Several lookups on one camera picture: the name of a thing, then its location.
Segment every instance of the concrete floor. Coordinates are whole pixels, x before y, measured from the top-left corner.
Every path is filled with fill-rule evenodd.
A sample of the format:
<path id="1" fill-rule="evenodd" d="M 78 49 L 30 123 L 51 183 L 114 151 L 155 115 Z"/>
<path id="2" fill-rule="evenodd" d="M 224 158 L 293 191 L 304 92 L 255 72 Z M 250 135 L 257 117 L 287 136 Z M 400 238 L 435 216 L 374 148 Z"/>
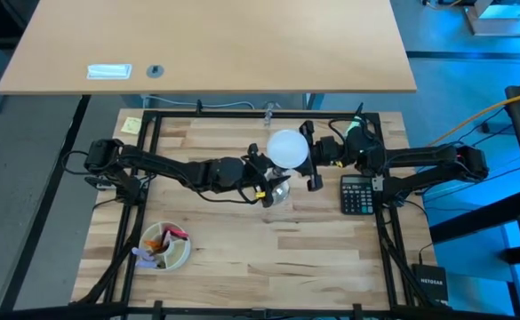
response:
<path id="1" fill-rule="evenodd" d="M 422 7 L 417 1 L 391 2 L 406 50 L 520 52 L 520 39 L 471 36 L 459 9 L 436 12 Z M 503 100 L 506 86 L 520 84 L 520 62 L 412 60 L 411 65 L 418 85 L 417 93 L 329 94 L 324 99 L 323 109 L 352 110 L 363 101 L 368 111 L 402 111 L 410 143 L 413 147 L 418 147 L 445 133 L 467 116 Z M 196 96 L 174 98 L 193 100 Z M 301 103 L 297 95 L 205 98 L 211 103 L 245 99 L 252 100 L 257 105 L 266 100 L 278 100 L 284 108 L 300 108 Z M 0 245 L 0 293 L 17 252 L 20 251 L 28 222 L 39 201 L 77 101 L 78 97 L 73 96 L 16 96 L 9 97 L 4 103 L 4 112 L 0 115 L 0 241 L 6 241 L 8 245 Z M 75 149 L 86 149 L 91 140 L 109 137 L 117 112 L 124 107 L 117 96 L 94 96 Z M 499 119 L 507 121 L 504 115 Z M 479 137 L 480 135 L 471 135 L 468 142 L 476 141 Z M 514 137 L 488 140 L 482 148 L 487 153 L 492 168 L 502 167 L 520 155 Z M 519 164 L 520 160 L 506 164 L 504 168 Z M 70 165 L 78 166 L 79 162 L 71 161 Z M 520 179 L 520 172 L 509 178 L 512 177 Z M 440 186 L 432 190 L 430 196 L 442 195 L 453 185 Z M 471 188 L 467 192 L 428 203 L 428 207 L 445 205 L 453 208 L 475 208 L 519 190 L 520 183 L 509 184 L 499 194 L 481 199 L 478 197 L 478 190 Z M 87 187 L 82 178 L 64 176 L 17 308 L 68 303 L 95 196 L 95 190 Z M 433 225 L 457 214 L 460 212 L 436 212 L 431 209 L 430 222 Z M 438 245 L 436 254 L 440 264 L 453 274 L 509 281 L 510 268 L 500 263 L 494 254 L 503 247 L 501 230 L 496 228 Z M 467 267 L 466 261 L 451 259 L 451 252 L 455 250 L 475 259 L 476 267 Z M 460 308 L 467 308 L 467 303 L 462 304 Z M 491 303 L 477 303 L 477 306 L 485 311 L 510 312 L 508 308 Z"/>

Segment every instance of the white ball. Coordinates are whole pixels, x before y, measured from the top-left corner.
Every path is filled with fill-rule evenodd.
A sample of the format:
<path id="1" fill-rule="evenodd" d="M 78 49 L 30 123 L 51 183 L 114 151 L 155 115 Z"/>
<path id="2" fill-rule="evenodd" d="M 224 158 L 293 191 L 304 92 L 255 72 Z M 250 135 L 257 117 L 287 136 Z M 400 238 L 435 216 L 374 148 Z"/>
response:
<path id="1" fill-rule="evenodd" d="M 282 130 L 269 138 L 268 157 L 280 168 L 297 168 L 305 162 L 308 153 L 307 141 L 297 131 Z"/>

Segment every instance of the wooden table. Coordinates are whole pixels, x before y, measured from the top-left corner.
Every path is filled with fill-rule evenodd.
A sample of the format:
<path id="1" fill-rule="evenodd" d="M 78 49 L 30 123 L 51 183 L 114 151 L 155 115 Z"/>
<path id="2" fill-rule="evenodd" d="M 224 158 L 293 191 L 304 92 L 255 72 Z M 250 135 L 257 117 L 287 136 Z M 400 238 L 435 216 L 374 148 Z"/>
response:
<path id="1" fill-rule="evenodd" d="M 141 115 L 141 110 L 123 109 L 114 137 L 134 145 L 136 135 L 121 128 L 128 116 Z M 408 148 L 402 115 L 380 113 L 380 118 L 387 148 Z M 262 119 L 166 117 L 163 121 L 157 154 L 202 161 L 244 155 L 254 142 L 265 152 L 270 134 L 298 128 L 304 120 L 273 119 L 269 128 L 264 128 Z M 315 139 L 332 135 L 327 122 L 315 120 Z M 347 125 L 337 124 L 341 130 Z M 150 307 L 154 300 L 162 300 L 165 307 L 174 308 L 350 309 L 361 303 L 364 309 L 388 309 L 375 217 L 340 213 L 339 178 L 354 172 L 321 168 L 324 188 L 313 193 L 307 191 L 306 178 L 295 176 L 290 180 L 290 197 L 268 209 L 260 204 L 207 203 L 175 180 L 156 178 L 143 229 L 158 221 L 178 223 L 191 235 L 192 252 L 187 264 L 172 272 L 136 269 L 130 305 Z M 392 173 L 404 176 L 413 169 Z M 114 196 L 101 192 L 98 202 Z M 230 193 L 208 196 L 239 198 Z M 418 197 L 410 199 L 421 204 Z M 121 208 L 105 204 L 93 213 L 73 300 L 83 297 L 108 266 Z M 418 250 L 431 243 L 426 218 L 411 205 L 399 209 L 399 217 L 408 261 L 416 262 Z M 424 261 L 436 264 L 431 248 L 424 250 Z M 398 301 L 404 301 L 399 272 L 393 269 Z M 117 290 L 123 287 L 123 277 L 122 270 Z"/>
<path id="2" fill-rule="evenodd" d="M 88 80 L 132 64 L 129 80 Z M 151 65 L 164 67 L 157 78 Z M 43 0 L 2 94 L 415 92 L 389 0 Z"/>

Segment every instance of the black calculator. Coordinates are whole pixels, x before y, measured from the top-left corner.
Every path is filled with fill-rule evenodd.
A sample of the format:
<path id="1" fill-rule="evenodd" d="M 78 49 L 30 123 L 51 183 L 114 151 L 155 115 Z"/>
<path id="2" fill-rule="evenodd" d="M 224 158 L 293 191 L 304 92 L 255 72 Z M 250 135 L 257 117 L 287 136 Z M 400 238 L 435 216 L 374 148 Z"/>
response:
<path id="1" fill-rule="evenodd" d="M 356 174 L 340 177 L 340 210 L 344 214 L 374 214 L 371 178 Z"/>

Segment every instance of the calculator keypad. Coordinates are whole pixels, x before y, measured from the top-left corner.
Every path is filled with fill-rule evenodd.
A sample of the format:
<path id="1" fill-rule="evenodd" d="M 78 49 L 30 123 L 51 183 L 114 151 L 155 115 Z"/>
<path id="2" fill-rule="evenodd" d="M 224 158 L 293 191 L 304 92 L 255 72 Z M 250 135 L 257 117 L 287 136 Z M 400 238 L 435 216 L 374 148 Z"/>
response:
<path id="1" fill-rule="evenodd" d="M 341 183 L 342 213 L 373 214 L 372 187 L 365 183 Z"/>

